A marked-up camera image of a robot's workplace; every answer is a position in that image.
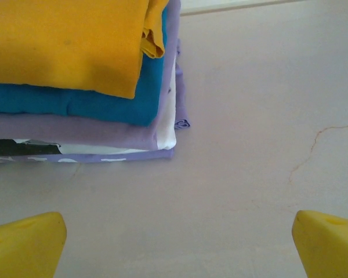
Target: yellow plastic part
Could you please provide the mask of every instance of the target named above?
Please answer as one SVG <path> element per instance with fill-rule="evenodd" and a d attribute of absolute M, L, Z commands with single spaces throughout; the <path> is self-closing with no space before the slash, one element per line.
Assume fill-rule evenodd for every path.
<path fill-rule="evenodd" d="M 0 226 L 0 278 L 51 278 L 64 243 L 59 213 L 45 213 Z"/>
<path fill-rule="evenodd" d="M 299 211 L 292 235 L 308 278 L 348 278 L 348 220 Z"/>

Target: mustard yellow fabric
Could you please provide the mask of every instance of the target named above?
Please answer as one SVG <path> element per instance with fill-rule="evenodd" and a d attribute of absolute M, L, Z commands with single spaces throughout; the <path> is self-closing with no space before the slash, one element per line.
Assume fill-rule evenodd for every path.
<path fill-rule="evenodd" d="M 168 0 L 0 0 L 0 83 L 134 98 Z"/>

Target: folded clothes stack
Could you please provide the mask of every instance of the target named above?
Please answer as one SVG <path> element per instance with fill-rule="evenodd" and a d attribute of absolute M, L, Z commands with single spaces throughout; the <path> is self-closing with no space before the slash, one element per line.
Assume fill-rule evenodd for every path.
<path fill-rule="evenodd" d="M 180 0 L 0 0 L 0 163 L 171 158 Z"/>

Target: crack in floor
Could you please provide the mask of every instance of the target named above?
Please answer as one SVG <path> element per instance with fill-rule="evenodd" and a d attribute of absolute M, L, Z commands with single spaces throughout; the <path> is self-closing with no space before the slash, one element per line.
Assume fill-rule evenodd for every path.
<path fill-rule="evenodd" d="M 313 153 L 313 150 L 314 150 L 314 147 L 317 145 L 317 142 L 318 142 L 318 138 L 320 137 L 320 135 L 322 135 L 322 133 L 328 131 L 328 130 L 333 130 L 333 129 L 348 129 L 348 126 L 330 126 L 330 127 L 326 127 L 322 130 L 320 130 L 319 132 L 317 132 L 316 134 L 316 137 L 314 138 L 314 142 L 313 142 L 313 145 L 310 149 L 310 152 L 309 152 L 309 156 L 308 158 L 306 158 L 302 163 L 296 165 L 291 171 L 290 171 L 290 175 L 289 175 L 289 184 L 292 183 L 292 177 L 294 175 L 294 173 L 296 171 L 299 170 L 299 168 L 301 168 L 304 164 L 306 164 L 312 157 L 312 153 Z"/>

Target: yellow shirt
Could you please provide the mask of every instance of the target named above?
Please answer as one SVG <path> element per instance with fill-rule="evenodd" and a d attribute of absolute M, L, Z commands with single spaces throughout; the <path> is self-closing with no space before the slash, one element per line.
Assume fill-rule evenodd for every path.
<path fill-rule="evenodd" d="M 0 83 L 134 98 L 168 0 L 0 0 Z"/>

